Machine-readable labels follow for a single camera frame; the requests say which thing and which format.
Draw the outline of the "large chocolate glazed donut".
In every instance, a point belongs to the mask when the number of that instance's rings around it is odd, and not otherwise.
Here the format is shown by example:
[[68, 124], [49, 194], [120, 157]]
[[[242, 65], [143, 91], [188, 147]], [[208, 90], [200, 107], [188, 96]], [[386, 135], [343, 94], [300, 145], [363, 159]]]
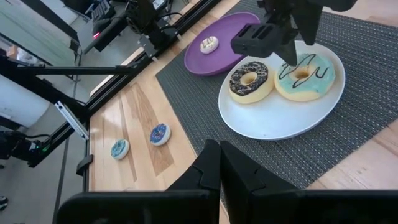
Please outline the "large chocolate glazed donut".
[[229, 79], [229, 93], [241, 104], [255, 103], [274, 89], [274, 71], [262, 62], [248, 62], [235, 69]]

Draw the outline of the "large mint black-drizzle donut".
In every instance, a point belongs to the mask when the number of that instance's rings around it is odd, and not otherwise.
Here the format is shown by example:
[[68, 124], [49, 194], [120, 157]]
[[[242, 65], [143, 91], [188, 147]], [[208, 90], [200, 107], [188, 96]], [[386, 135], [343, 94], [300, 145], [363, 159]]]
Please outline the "large mint black-drizzle donut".
[[297, 64], [282, 64], [274, 77], [276, 90], [292, 101], [312, 101], [328, 93], [336, 78], [333, 63], [318, 54], [300, 54]]

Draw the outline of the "black floor beam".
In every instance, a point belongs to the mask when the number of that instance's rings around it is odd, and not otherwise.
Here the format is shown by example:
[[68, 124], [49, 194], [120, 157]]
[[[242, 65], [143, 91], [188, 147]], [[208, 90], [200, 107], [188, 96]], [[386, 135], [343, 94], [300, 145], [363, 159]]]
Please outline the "black floor beam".
[[88, 117], [88, 110], [85, 106], [79, 104], [77, 100], [69, 97], [52, 85], [37, 78], [38, 72], [35, 69], [36, 67], [30, 67], [26, 63], [0, 55], [0, 75], [53, 104], [61, 101], [80, 119]]

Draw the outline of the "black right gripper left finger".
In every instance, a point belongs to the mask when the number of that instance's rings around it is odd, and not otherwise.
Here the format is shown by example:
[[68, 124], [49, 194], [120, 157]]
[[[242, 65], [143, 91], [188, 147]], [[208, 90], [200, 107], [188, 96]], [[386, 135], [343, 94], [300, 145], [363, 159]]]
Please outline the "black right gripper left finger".
[[207, 189], [219, 192], [220, 163], [220, 145], [215, 140], [207, 139], [202, 152], [167, 190]]

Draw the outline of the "small white sprinkled donut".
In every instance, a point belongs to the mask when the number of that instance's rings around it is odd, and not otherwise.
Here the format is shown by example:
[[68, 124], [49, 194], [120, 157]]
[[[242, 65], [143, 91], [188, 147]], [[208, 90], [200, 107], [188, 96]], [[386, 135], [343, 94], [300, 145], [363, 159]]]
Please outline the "small white sprinkled donut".
[[200, 52], [203, 54], [210, 54], [219, 46], [219, 40], [215, 36], [209, 36], [202, 40], [200, 44]]

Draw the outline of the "white round plate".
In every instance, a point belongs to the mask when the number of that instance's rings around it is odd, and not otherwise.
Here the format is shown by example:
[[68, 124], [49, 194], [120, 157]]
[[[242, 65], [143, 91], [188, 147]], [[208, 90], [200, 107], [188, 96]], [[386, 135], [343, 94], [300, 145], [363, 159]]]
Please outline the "white round plate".
[[222, 82], [218, 95], [218, 110], [224, 123], [234, 132], [253, 139], [276, 141], [303, 134], [320, 124], [337, 106], [345, 89], [345, 68], [334, 51], [321, 44], [306, 45], [295, 42], [297, 53], [314, 53], [327, 57], [336, 71], [336, 79], [328, 93], [313, 101], [290, 101], [272, 90], [264, 99], [241, 104], [233, 100], [229, 93], [229, 78], [234, 70], [245, 63], [258, 61], [273, 71], [283, 64], [276, 54], [267, 58], [245, 57], [237, 63]]

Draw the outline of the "silver aluminium bar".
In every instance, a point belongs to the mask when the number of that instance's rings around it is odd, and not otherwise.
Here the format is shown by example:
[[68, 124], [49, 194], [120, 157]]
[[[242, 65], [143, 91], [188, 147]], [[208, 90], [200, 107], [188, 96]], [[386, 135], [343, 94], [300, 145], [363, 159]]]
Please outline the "silver aluminium bar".
[[55, 103], [55, 106], [59, 112], [63, 115], [69, 125], [81, 136], [84, 140], [89, 140], [89, 134], [87, 129], [83, 126], [80, 120], [74, 115], [74, 113], [61, 101]]

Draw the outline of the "purple round plate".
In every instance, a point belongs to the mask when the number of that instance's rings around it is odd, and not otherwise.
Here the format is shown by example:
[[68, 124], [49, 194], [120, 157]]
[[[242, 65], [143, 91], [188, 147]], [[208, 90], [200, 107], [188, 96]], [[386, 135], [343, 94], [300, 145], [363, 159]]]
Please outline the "purple round plate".
[[[244, 56], [233, 52], [232, 38], [246, 24], [259, 22], [259, 18], [250, 12], [233, 13], [213, 22], [188, 46], [184, 56], [185, 68], [199, 76], [216, 75], [233, 68]], [[216, 37], [218, 46], [211, 53], [204, 54], [200, 51], [200, 45], [208, 37]]]

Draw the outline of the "black device with green light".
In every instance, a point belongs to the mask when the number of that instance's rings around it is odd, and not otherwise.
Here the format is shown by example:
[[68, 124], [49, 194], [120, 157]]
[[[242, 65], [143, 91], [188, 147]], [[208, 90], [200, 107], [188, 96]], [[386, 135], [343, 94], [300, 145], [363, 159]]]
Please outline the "black device with green light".
[[18, 131], [0, 131], [0, 160], [15, 157], [31, 166], [44, 155], [51, 143], [49, 134], [28, 136]]

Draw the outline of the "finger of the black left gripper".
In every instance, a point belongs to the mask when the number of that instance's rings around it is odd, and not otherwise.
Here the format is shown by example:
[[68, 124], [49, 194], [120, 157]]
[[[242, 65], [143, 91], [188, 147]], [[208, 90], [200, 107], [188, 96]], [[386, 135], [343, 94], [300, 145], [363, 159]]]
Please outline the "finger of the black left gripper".
[[322, 9], [316, 4], [301, 4], [294, 9], [294, 21], [307, 45], [315, 43]]
[[287, 36], [275, 49], [275, 53], [288, 65], [297, 65], [297, 52], [295, 48], [295, 36]]

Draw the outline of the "small light blue donut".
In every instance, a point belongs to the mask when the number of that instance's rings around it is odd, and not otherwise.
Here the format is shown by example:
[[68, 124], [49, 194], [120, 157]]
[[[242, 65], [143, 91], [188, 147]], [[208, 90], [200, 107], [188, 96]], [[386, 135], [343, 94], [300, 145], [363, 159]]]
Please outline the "small light blue donut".
[[121, 160], [129, 152], [129, 142], [125, 139], [117, 140], [111, 148], [111, 156], [114, 159]]

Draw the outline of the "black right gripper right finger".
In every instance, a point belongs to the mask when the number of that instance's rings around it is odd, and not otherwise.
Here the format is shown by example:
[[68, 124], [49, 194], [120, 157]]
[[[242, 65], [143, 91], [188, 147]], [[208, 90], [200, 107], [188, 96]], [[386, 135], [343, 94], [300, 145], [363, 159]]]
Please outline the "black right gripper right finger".
[[252, 160], [228, 141], [221, 141], [221, 181], [230, 224], [291, 224], [296, 203], [285, 194], [297, 190]]

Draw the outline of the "small white sprinkled bowl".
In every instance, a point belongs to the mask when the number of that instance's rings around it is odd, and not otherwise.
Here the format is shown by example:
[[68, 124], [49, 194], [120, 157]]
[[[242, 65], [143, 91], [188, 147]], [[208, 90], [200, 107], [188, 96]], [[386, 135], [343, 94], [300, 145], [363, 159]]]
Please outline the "small white sprinkled bowl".
[[167, 124], [158, 124], [150, 134], [150, 143], [155, 146], [165, 144], [171, 136], [171, 128]]

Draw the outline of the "grey woven placemat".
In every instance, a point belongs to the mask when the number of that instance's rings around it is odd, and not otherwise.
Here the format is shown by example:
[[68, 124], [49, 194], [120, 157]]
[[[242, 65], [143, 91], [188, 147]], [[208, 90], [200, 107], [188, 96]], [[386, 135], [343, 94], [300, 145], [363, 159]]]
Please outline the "grey woven placemat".
[[260, 141], [221, 119], [224, 75], [198, 77], [176, 56], [157, 74], [195, 152], [227, 140], [297, 187], [398, 189], [398, 28], [324, 12], [317, 42], [343, 62], [346, 85], [336, 108], [297, 137]]

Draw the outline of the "black box with red light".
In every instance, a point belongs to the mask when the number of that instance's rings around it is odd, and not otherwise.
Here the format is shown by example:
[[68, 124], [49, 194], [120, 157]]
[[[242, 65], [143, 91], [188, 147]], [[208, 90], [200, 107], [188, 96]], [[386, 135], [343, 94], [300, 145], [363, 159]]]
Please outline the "black box with red light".
[[127, 27], [125, 14], [114, 16], [110, 21], [110, 24], [98, 35], [92, 33], [95, 26], [92, 20], [78, 30], [77, 35], [83, 54], [87, 54], [92, 48], [101, 52]]

